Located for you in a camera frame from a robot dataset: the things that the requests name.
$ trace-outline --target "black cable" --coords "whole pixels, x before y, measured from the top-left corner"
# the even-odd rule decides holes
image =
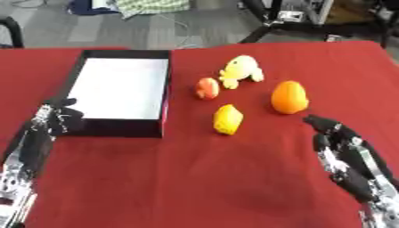
[[[27,2],[31,2],[33,0],[18,0],[18,1],[11,1],[10,5],[17,8],[22,9],[36,9],[45,5],[48,5],[48,0],[42,0],[40,4],[37,5],[24,5]]]

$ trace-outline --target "black box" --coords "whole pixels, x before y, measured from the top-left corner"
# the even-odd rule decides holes
[[[162,137],[170,86],[169,51],[86,50],[58,99],[76,98],[85,127],[71,135]]]

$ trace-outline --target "gray carpet floor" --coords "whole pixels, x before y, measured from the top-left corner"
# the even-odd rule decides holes
[[[77,16],[68,14],[69,0],[49,0],[37,9],[10,6],[0,0],[0,14],[11,15],[23,28],[27,47],[126,46],[134,49],[174,49],[234,44],[260,25],[248,11],[237,8],[235,0],[191,0],[185,12],[137,15],[122,20],[119,14]],[[320,37],[277,32],[261,42],[304,42]],[[0,28],[0,42],[9,42]],[[399,39],[389,53],[399,60]]]

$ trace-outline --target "black equipment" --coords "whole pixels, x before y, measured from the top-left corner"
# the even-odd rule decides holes
[[[11,36],[12,44],[6,45],[0,43],[0,49],[2,48],[23,48],[22,32],[20,25],[12,17],[0,15],[0,26],[5,26]]]
[[[265,8],[262,0],[241,0],[241,2],[262,22],[261,27],[240,42],[242,44],[255,43],[270,32],[280,29],[318,34],[324,38],[329,37],[329,35],[351,37],[353,34],[378,34],[380,35],[380,44],[385,48],[387,47],[389,38],[395,31],[395,24],[399,20],[399,1],[396,0],[375,1],[372,10],[370,9],[370,16],[373,18],[372,21],[347,23],[314,23],[313,21],[297,22],[282,20],[280,13],[282,12],[283,0],[273,0],[270,9]],[[379,16],[380,11],[383,9],[393,12],[387,20]]]

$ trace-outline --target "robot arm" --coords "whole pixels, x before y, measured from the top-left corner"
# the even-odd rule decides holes
[[[363,227],[399,227],[398,182],[371,145],[333,119],[310,115],[304,121],[317,132],[313,148],[330,179],[362,205]]]
[[[5,150],[0,173],[0,228],[23,227],[37,197],[33,184],[56,136],[82,126],[83,114],[66,108],[75,102],[42,104]]]

